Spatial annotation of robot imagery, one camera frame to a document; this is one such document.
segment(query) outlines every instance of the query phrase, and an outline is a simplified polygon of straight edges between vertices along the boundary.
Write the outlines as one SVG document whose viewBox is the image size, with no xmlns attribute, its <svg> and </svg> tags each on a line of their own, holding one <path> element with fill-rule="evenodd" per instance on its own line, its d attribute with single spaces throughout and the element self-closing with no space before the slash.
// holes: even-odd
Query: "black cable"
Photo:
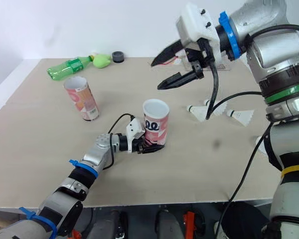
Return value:
<svg viewBox="0 0 299 239">
<path fill-rule="evenodd" d="M 90 227 L 91 223 L 92 223 L 92 219 L 93 219 L 93 208 L 91 208 L 91 217 L 90 217 L 90 221 L 89 223 L 87 224 L 87 226 L 85 227 L 85 229 L 81 232 L 81 235 L 83 235 L 87 230 L 88 228 Z"/>
<path fill-rule="evenodd" d="M 251 166 L 251 163 L 253 162 L 253 159 L 254 159 L 254 156 L 260 146 L 260 144 L 262 143 L 262 141 L 264 140 L 264 137 L 265 137 L 265 134 L 267 134 L 267 132 L 270 130 L 270 128 L 273 126 L 274 123 L 270 123 L 269 126 L 267 127 L 266 131 L 264 132 L 264 134 L 261 136 L 260 140 L 258 141 L 258 143 L 256 144 L 255 148 L 254 148 L 254 151 L 252 152 L 251 156 L 250 156 L 250 159 L 248 161 L 248 164 L 247 164 L 247 167 L 245 169 L 245 172 L 243 174 L 243 177 L 241 178 L 240 180 L 240 183 L 238 185 L 238 187 L 236 188 L 235 192 L 233 193 L 233 195 L 231 196 L 231 198 L 228 200 L 227 202 L 227 205 L 224 209 L 224 211 L 222 212 L 221 216 L 220 216 L 220 219 L 219 219 L 219 223 L 218 223 L 218 226 L 217 226 L 217 229 L 216 229 L 216 232 L 215 232 L 215 237 L 214 239 L 217 239 L 217 236 L 218 236 L 218 232 L 219 232 L 219 229 L 220 229 L 220 225 L 223 221 L 223 218 L 225 216 L 225 213 L 227 211 L 227 209 L 229 208 L 230 204 L 232 203 L 232 201 L 234 200 L 236 194 L 238 193 L 239 189 L 241 188 L 241 186 L 243 185 L 244 181 L 245 181 L 245 178 L 247 176 L 247 173 L 248 173 L 248 170 Z"/>
<path fill-rule="evenodd" d="M 121 116 L 114 122 L 114 124 L 112 125 L 112 127 L 111 127 L 110 130 L 108 131 L 108 133 L 110 134 L 110 150 L 111 150 L 111 159 L 112 159 L 112 162 L 111 162 L 111 164 L 110 164 L 109 166 L 104 167 L 103 170 L 106 170 L 106 169 L 112 167 L 113 164 L 114 164 L 114 151 L 113 151 L 113 145 L 112 145 L 112 135 L 113 135 L 113 134 L 111 133 L 111 131 L 112 131 L 112 129 L 115 127 L 115 125 L 118 123 L 118 121 L 119 121 L 122 117 L 124 117 L 124 116 L 130 116 L 130 117 L 131 117 L 131 121 L 135 118 L 135 116 L 132 115 L 132 114 L 130 114 L 130 113 L 122 114 L 122 115 L 121 115 Z"/>
<path fill-rule="evenodd" d="M 217 97 L 217 93 L 218 93 L 218 72 L 217 72 L 217 68 L 215 66 L 215 62 L 211 62 L 209 64 L 211 72 L 213 74 L 213 78 L 214 78 L 214 87 L 213 87 L 213 93 L 211 95 L 211 99 L 209 102 L 209 106 L 208 106 L 208 110 L 207 110 L 207 114 L 206 114 L 206 120 L 208 120 L 211 116 L 211 114 L 213 113 L 213 108 L 214 108 L 214 104 L 216 101 L 216 97 Z"/>
<path fill-rule="evenodd" d="M 271 26 L 271 27 L 265 28 L 263 30 L 260 30 L 256 33 L 254 33 L 253 35 L 247 37 L 245 45 L 247 47 L 254 40 L 254 38 L 259 36 L 259 35 L 262 35 L 264 33 L 270 32 L 270 31 L 277 31 L 277 30 L 284 30 L 284 29 L 299 31 L 299 25 L 283 24 L 283 25 Z"/>
<path fill-rule="evenodd" d="M 111 164 L 110 164 L 109 166 L 104 167 L 103 170 L 106 170 L 106 169 L 112 167 L 113 164 L 114 164 L 114 152 L 113 152 L 113 145 L 112 145 L 112 135 L 113 135 L 113 134 L 110 133 L 110 150 L 111 150 L 111 158 L 112 158 L 112 162 L 111 162 Z"/>
<path fill-rule="evenodd" d="M 115 121 L 115 123 L 112 125 L 112 127 L 110 128 L 110 130 L 108 131 L 108 133 L 110 133 L 110 132 L 112 131 L 112 129 L 114 128 L 114 126 L 115 126 L 115 125 L 118 123 L 118 121 L 119 121 L 122 117 L 124 117 L 124 116 L 130 116 L 130 117 L 131 117 L 131 121 L 135 118 L 134 115 L 129 114 L 129 113 L 122 114 L 122 115 Z"/>
<path fill-rule="evenodd" d="M 215 111 L 215 109 L 217 109 L 217 107 L 219 107 L 222 103 L 232 99 L 232 98 L 235 98 L 237 96 L 244 96 L 244 95 L 259 95 L 261 96 L 261 92 L 258 92 L 258 91 L 246 91 L 246 92 L 240 92 L 240 93 L 237 93 L 237 94 L 234 94 L 234 95 L 231 95 L 231 96 L 228 96 L 226 97 L 225 99 L 221 100 L 218 104 L 216 104 L 212 110 L 212 113 Z"/>
</svg>

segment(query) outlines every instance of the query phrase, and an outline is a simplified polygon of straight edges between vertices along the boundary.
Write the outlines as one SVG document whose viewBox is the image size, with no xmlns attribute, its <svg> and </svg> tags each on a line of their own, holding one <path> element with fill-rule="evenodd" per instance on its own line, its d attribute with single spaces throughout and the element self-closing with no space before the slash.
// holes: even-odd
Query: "yellow band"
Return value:
<svg viewBox="0 0 299 239">
<path fill-rule="evenodd" d="M 291 172 L 295 172 L 295 171 L 299 171 L 299 165 L 295 165 L 295 166 L 291 166 L 291 167 L 285 168 L 281 172 L 281 177 L 283 178 L 285 174 L 291 173 Z"/>
</svg>

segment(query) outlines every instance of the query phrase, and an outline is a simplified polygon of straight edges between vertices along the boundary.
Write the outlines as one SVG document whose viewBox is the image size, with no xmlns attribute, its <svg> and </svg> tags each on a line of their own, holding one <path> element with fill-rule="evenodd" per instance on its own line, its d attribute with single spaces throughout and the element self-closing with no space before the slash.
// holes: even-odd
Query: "red wire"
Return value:
<svg viewBox="0 0 299 239">
<path fill-rule="evenodd" d="M 167 62 L 164 62 L 164 63 L 161 63 L 160 65 L 168 65 L 170 63 L 172 63 L 174 60 L 176 60 L 178 58 L 178 56 L 174 56 L 173 59 L 171 59 L 170 61 L 167 61 Z"/>
</svg>

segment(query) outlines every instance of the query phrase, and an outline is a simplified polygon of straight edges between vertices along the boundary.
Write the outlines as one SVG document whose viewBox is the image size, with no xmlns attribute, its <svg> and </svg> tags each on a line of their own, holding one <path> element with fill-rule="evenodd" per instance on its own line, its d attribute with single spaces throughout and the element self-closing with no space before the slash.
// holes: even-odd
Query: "pink paper cup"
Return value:
<svg viewBox="0 0 299 239">
<path fill-rule="evenodd" d="M 84 120 L 92 121 L 99 116 L 99 108 L 84 77 L 71 77 L 64 82 L 63 87 Z"/>
<path fill-rule="evenodd" d="M 143 103 L 145 140 L 147 144 L 165 145 L 169 107 L 158 99 L 150 99 Z"/>
</svg>

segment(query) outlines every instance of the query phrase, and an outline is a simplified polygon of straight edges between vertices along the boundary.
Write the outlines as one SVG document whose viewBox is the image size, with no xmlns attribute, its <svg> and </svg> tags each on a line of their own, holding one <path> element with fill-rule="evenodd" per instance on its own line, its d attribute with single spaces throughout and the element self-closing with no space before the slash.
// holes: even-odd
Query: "green plastic bottle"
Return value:
<svg viewBox="0 0 299 239">
<path fill-rule="evenodd" d="M 58 66 L 53 66 L 46 71 L 54 81 L 62 80 L 64 77 L 72 75 L 83 70 L 94 59 L 94 56 L 77 57 L 73 60 L 66 61 Z"/>
</svg>

